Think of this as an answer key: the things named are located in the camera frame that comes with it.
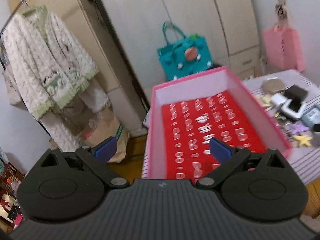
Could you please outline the pink storage box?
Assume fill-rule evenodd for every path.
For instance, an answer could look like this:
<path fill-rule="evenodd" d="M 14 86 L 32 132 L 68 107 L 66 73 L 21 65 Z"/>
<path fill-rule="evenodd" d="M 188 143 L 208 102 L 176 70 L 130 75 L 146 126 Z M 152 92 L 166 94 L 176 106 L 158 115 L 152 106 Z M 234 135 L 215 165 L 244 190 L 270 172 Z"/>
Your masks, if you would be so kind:
<path fill-rule="evenodd" d="M 153 88 L 142 178 L 198 180 L 219 165 L 212 138 L 252 152 L 292 152 L 242 81 L 220 67 Z"/>

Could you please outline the purple hair clip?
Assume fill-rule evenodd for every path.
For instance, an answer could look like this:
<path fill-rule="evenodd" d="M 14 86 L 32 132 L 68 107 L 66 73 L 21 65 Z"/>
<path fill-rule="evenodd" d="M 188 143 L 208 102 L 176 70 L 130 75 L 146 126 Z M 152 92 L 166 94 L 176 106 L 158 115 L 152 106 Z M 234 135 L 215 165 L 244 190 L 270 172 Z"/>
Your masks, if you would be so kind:
<path fill-rule="evenodd" d="M 295 122 L 294 124 L 290 125 L 290 132 L 292 135 L 301 134 L 309 130 L 310 128 L 305 126 L 301 121 Z"/>

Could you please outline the yellow star clip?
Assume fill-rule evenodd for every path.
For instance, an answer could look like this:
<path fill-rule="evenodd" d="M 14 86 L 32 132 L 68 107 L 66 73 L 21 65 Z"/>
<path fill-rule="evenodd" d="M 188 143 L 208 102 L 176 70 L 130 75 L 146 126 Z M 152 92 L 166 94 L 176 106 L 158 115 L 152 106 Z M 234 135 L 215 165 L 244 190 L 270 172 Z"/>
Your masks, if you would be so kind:
<path fill-rule="evenodd" d="M 297 142 L 298 147 L 311 147 L 312 137 L 308 135 L 294 135 L 294 140 Z"/>

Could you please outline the white charger plug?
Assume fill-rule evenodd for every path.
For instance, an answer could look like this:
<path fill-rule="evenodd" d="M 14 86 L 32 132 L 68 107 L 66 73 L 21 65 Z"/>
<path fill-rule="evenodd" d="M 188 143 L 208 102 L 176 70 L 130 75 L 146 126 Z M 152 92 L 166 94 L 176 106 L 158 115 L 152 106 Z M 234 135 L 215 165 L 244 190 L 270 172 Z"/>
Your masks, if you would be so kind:
<path fill-rule="evenodd" d="M 285 102 L 287 102 L 287 100 L 288 98 L 282 93 L 276 93 L 271 97 L 271 103 L 276 109 L 281 107 Z"/>

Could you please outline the beige rounded case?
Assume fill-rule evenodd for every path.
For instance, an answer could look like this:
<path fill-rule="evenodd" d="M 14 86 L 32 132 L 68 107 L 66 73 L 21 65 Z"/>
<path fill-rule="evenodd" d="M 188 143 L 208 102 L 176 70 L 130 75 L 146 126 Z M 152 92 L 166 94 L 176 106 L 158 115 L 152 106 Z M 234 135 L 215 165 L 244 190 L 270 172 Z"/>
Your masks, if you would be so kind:
<path fill-rule="evenodd" d="M 286 85 L 281 79 L 272 77 L 265 79 L 261 85 L 261 88 L 265 93 L 277 94 L 283 92 L 286 89 Z"/>

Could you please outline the grey packaged card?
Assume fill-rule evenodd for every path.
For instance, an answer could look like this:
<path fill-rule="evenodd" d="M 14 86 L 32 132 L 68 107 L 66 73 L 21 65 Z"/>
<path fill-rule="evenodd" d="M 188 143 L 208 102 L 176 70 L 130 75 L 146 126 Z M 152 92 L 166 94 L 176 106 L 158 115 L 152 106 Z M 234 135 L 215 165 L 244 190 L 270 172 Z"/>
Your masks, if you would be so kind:
<path fill-rule="evenodd" d="M 313 128 L 315 124 L 319 124 L 319 117 L 320 107 L 314 105 L 302 115 L 301 121 L 306 127 Z"/>

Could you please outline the black box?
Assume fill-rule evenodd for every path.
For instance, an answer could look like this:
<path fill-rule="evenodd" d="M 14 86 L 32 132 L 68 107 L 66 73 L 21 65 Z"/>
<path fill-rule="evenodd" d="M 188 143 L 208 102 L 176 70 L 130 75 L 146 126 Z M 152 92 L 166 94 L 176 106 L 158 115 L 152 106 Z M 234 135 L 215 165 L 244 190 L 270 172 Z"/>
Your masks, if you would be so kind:
<path fill-rule="evenodd" d="M 308 96 L 308 91 L 298 85 L 292 85 L 285 89 L 284 96 L 291 100 L 304 101 Z"/>

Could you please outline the brown paper bag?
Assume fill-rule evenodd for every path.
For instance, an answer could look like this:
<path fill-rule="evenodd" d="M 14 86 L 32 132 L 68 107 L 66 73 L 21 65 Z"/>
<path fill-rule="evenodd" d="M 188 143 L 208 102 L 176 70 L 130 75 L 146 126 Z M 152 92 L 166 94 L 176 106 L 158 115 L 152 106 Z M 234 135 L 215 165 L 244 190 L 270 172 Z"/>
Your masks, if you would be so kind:
<path fill-rule="evenodd" d="M 130 138 L 125 127 L 120 123 L 114 113 L 105 108 L 98 113 L 80 133 L 80 138 L 85 145 L 94 147 L 109 137 L 115 137 L 117 141 L 117 152 L 104 163 L 120 163 L 126 156 L 126 147 Z"/>

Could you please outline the striped white tablecloth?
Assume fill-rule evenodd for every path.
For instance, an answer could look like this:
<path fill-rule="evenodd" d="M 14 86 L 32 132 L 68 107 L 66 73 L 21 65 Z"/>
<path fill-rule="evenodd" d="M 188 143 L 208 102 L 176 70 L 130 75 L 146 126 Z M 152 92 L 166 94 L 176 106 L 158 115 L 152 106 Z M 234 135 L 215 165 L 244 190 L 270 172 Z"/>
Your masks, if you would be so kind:
<path fill-rule="evenodd" d="M 250 93 L 256 97 L 262 97 L 264 95 L 262 84 L 267 79 L 279 78 L 284 81 L 287 86 L 297 85 L 308 91 L 306 97 L 306 109 L 310 110 L 313 106 L 319 106 L 319 87 L 303 74 L 295 70 L 286 70 L 270 74 L 263 77 L 257 77 L 244 81 L 243 85 L 248 88 Z M 298 146 L 298 141 L 291 137 L 291 131 L 287 132 L 288 139 L 292 143 L 293 150 L 289 156 L 289 163 L 293 169 L 302 178 L 304 184 L 313 182 L 319 178 L 319 139 L 316 136 L 311 141 L 312 146 Z M 151 129 L 148 131 L 148 137 L 145 147 L 144 162 L 142 168 L 142 178 L 147 179 L 151 172 L 151 157 L 149 155 L 150 143 L 151 143 Z"/>

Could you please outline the cream knitted cardigan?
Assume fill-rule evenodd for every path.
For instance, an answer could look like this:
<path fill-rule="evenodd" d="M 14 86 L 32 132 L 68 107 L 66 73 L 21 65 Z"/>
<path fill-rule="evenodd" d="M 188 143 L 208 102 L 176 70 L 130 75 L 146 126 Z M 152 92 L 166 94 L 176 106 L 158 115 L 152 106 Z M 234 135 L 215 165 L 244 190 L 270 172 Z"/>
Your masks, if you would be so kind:
<path fill-rule="evenodd" d="M 60 116 L 79 98 L 93 112 L 109 106 L 88 52 L 64 22 L 42 5 L 13 16 L 3 32 L 18 91 L 29 113 L 64 152 L 80 147 Z"/>

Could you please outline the teal felt handbag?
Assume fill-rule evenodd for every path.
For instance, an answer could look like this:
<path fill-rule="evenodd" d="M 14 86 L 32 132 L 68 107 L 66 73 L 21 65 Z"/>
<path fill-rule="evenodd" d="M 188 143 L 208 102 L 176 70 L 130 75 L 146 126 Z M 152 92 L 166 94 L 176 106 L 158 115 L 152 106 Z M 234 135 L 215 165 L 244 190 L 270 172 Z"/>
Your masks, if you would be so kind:
<path fill-rule="evenodd" d="M 175 43 L 169 42 L 167 38 L 169 28 L 178 32 L 182 38 Z M 168 81 L 213 68 L 214 61 L 205 37 L 198 34 L 187 36 L 170 21 L 163 23 L 162 31 L 166 46 L 157 49 L 157 54 Z"/>

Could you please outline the pink paper bag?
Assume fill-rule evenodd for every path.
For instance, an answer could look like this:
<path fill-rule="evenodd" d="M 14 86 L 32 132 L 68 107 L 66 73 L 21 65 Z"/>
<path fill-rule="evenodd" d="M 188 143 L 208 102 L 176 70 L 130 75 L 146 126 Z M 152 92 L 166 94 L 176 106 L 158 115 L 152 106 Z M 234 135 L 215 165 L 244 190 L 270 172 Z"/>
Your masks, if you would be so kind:
<path fill-rule="evenodd" d="M 280 70 L 305 70 L 303 52 L 297 31 L 275 25 L 263 32 L 268 63 Z"/>

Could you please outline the beige wardrobe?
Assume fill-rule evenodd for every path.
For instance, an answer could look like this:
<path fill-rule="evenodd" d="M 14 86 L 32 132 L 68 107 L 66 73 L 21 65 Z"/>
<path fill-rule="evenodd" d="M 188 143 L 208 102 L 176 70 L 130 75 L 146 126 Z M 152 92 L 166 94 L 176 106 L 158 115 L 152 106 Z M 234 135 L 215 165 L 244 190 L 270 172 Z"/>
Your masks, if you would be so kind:
<path fill-rule="evenodd" d="M 97 79 L 128 132 L 147 133 L 152 88 L 166 81 L 157 50 L 175 42 L 170 21 L 206 38 L 213 62 L 246 79 L 259 61 L 251 0 L 8 0 L 11 12 L 45 5 L 56 13 L 100 68 Z"/>

